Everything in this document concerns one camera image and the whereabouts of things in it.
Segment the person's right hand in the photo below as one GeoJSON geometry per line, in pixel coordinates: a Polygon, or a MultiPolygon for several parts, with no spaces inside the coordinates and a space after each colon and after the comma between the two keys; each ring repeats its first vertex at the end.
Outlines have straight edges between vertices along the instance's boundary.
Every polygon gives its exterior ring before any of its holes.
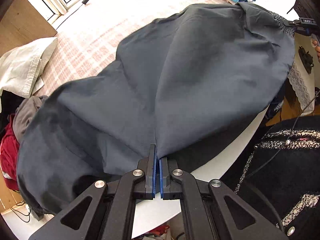
{"type": "Polygon", "coordinates": [[[320,46],[316,36],[314,35],[311,36],[311,43],[312,43],[312,47],[314,48],[317,54],[318,61],[320,62],[320,46]]]}

